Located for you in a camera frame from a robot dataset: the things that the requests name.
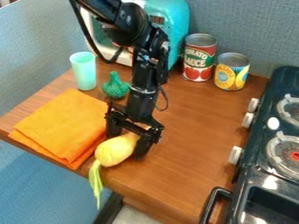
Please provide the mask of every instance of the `floor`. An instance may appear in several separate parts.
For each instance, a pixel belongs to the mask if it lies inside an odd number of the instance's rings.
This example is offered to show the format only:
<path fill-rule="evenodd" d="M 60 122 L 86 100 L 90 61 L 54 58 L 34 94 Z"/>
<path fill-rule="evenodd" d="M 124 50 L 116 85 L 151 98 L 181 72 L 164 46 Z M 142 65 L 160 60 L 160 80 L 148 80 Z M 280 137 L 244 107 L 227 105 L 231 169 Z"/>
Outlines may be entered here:
<path fill-rule="evenodd" d="M 161 224 L 161 222 L 153 220 L 130 206 L 124 206 L 113 224 Z"/>

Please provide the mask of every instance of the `black toy stove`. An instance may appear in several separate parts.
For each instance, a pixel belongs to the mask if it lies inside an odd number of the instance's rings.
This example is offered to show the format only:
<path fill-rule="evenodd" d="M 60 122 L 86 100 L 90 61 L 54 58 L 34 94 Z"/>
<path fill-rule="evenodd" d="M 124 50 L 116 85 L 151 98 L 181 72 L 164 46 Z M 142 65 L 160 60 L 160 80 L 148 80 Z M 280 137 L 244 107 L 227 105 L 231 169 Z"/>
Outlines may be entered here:
<path fill-rule="evenodd" d="M 246 147 L 233 147 L 229 158 L 237 165 L 233 192 L 215 187 L 199 223 L 208 223 L 219 197 L 229 201 L 224 223 L 299 223 L 299 67 L 275 70 L 248 111 Z"/>

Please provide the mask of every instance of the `stove knob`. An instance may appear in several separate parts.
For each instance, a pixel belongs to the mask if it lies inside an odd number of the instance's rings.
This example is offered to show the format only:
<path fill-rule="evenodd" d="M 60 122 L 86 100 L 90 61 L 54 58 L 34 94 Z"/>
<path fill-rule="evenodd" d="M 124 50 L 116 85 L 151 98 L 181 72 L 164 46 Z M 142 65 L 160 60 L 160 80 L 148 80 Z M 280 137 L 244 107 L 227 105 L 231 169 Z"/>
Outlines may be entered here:
<path fill-rule="evenodd" d="M 257 109 L 257 106 L 259 105 L 259 102 L 260 102 L 259 99 L 252 98 L 249 102 L 247 111 L 250 112 L 250 113 L 253 113 Z"/>
<path fill-rule="evenodd" d="M 277 130 L 280 126 L 280 122 L 279 120 L 272 116 L 268 119 L 267 121 L 267 127 L 270 129 L 270 130 Z"/>
<path fill-rule="evenodd" d="M 240 159 L 241 152 L 242 148 L 234 146 L 231 150 L 231 154 L 229 154 L 228 163 L 236 165 Z"/>
<path fill-rule="evenodd" d="M 242 126 L 244 128 L 249 129 L 251 123 L 254 120 L 254 114 L 253 113 L 246 113 L 244 118 L 243 118 L 243 122 L 242 122 Z"/>

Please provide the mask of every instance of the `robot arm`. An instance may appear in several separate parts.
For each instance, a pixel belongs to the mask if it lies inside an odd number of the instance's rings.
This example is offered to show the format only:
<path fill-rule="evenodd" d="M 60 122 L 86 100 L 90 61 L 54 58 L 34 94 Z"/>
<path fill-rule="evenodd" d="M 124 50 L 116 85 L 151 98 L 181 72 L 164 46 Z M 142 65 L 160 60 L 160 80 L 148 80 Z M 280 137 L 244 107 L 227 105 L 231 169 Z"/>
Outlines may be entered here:
<path fill-rule="evenodd" d="M 70 0 L 83 7 L 105 26 L 108 36 L 119 46 L 133 46 L 132 81 L 127 105 L 109 105 L 106 114 L 108 137 L 122 133 L 122 128 L 140 135 L 135 158 L 158 143 L 164 126 L 152 117 L 161 85 L 168 80 L 168 36 L 148 20 L 135 3 L 120 0 Z M 143 129 L 136 123 L 145 123 Z"/>

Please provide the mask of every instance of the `green broccoli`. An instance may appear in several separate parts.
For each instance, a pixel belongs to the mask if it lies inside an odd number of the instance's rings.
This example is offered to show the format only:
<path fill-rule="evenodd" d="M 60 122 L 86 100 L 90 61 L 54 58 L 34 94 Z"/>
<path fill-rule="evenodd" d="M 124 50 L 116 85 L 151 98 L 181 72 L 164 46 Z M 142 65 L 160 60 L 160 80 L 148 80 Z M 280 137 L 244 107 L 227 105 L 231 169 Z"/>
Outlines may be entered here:
<path fill-rule="evenodd" d="M 101 90 L 110 98 L 122 98 L 129 91 L 129 84 L 121 82 L 117 72 L 112 71 L 109 81 L 101 85 Z"/>

